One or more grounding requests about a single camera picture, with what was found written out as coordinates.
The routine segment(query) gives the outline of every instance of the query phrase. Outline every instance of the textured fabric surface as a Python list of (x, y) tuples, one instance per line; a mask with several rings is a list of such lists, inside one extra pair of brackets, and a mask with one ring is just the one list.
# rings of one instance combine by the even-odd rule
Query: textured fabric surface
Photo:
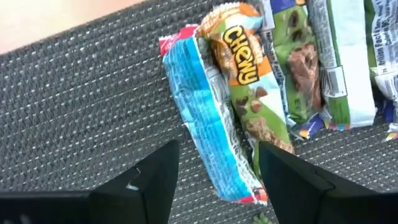
[[(251, 223), (271, 207), (222, 202), (161, 68), (157, 39), (224, 2), (149, 1), (0, 56), (0, 190), (92, 189), (170, 139), (181, 143), (170, 223)], [(398, 190), (387, 125), (322, 131), (300, 157), (371, 189)]]

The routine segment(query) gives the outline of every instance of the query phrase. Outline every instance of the gray woven mat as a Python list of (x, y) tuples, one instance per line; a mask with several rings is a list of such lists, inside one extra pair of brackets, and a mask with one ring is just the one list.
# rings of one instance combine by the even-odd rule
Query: gray woven mat
[[(0, 190), (91, 189), (181, 140), (171, 223), (251, 223), (271, 207), (218, 200), (161, 71), (157, 39), (225, 2), (151, 1), (0, 56)], [(301, 157), (378, 191), (398, 190), (386, 124), (323, 131)]]

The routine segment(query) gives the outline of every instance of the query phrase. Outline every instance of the nutrition facts label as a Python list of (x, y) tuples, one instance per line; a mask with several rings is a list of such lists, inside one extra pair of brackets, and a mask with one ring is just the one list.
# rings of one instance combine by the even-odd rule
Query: nutrition facts label
[(318, 39), (318, 53), (320, 61), (325, 68), (335, 68), (338, 65), (336, 58), (336, 50), (333, 45), (333, 36), (331, 29), (331, 22), (333, 16), (328, 11), (328, 4), (326, 0), (312, 1), (309, 5), (311, 18), (315, 33)]
[(377, 74), (398, 73), (398, 1), (372, 0), (372, 39)]

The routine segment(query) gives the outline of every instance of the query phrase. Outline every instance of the black object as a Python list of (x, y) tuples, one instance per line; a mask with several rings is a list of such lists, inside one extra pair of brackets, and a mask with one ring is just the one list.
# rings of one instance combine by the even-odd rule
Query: black object
[(380, 194), (260, 143), (260, 170), (280, 224), (398, 223), (398, 194)]
[(178, 160), (170, 141), (92, 191), (1, 193), (0, 223), (167, 223)]

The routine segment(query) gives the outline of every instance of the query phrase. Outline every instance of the granola bar wrapper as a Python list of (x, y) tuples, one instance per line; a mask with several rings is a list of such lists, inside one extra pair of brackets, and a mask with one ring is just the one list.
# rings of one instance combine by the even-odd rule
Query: granola bar wrapper
[(200, 25), (223, 74), (228, 77), (232, 104), (254, 148), (254, 171), (259, 171), (259, 141), (294, 153), (287, 132), (280, 88), (255, 32), (262, 16), (249, 4), (214, 8)]
[(289, 131), (308, 139), (324, 124), (318, 119), (322, 109), (318, 52), (307, 6), (303, 0), (249, 0), (256, 1), (267, 21), (260, 35), (281, 90)]
[(371, 81), (389, 100), (385, 114), (394, 114), (388, 141), (398, 138), (398, 0), (365, 0), (364, 5)]
[(266, 191), (247, 160), (251, 148), (237, 131), (228, 81), (213, 64), (209, 41), (196, 37), (196, 27), (159, 40), (172, 95), (217, 195), (266, 204)]
[(322, 65), (321, 112), (330, 129), (372, 125), (376, 115), (369, 78), (363, 0), (308, 0)]

